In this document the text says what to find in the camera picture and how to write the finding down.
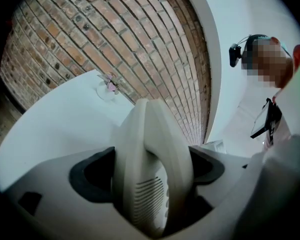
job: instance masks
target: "vent grille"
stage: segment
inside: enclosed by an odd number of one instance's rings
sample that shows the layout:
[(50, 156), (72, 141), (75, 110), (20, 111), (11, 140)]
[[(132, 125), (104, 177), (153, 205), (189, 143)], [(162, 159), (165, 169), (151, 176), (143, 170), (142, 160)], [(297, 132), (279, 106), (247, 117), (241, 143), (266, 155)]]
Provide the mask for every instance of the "vent grille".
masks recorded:
[(151, 228), (164, 201), (164, 184), (159, 177), (136, 184), (132, 224), (137, 228)]

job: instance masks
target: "pink flower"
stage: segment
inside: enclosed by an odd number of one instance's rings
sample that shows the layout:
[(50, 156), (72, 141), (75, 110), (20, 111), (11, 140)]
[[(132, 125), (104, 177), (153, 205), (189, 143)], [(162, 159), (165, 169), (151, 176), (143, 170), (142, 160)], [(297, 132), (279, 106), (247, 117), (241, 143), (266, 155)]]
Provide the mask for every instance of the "pink flower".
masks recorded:
[(116, 90), (116, 86), (112, 82), (109, 82), (107, 84), (107, 87), (108, 87), (108, 90), (111, 92), (114, 92)]

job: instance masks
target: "curved white handle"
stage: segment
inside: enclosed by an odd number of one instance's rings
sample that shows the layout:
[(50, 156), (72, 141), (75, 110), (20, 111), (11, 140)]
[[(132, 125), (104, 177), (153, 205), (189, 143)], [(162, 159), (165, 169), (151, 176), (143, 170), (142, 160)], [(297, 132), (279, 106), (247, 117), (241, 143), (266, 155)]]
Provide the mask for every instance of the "curved white handle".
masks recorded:
[(194, 171), (188, 143), (175, 117), (161, 100), (146, 104), (144, 147), (162, 162), (169, 187), (169, 211), (165, 233), (180, 229), (185, 201), (193, 186)]

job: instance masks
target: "black headset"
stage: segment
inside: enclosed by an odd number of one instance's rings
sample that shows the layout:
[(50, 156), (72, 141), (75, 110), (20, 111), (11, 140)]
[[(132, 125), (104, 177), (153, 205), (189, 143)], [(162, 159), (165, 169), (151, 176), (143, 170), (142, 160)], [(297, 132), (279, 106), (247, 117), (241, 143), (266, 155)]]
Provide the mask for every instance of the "black headset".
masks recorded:
[(231, 45), (229, 49), (230, 66), (234, 68), (238, 64), (239, 59), (241, 59), (241, 46), (239, 46), (240, 44), (246, 41), (247, 51), (252, 51), (253, 41), (261, 37), (267, 38), (268, 36), (264, 34), (250, 34), (249, 36), (241, 39), (238, 43), (234, 43), (233, 45)]

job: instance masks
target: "dark floor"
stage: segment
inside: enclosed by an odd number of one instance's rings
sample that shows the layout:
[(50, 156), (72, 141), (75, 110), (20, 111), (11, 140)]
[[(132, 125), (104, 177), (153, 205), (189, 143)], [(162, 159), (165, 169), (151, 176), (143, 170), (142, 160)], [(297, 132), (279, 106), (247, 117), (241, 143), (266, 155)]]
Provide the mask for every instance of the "dark floor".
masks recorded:
[(0, 87), (0, 145), (21, 115)]

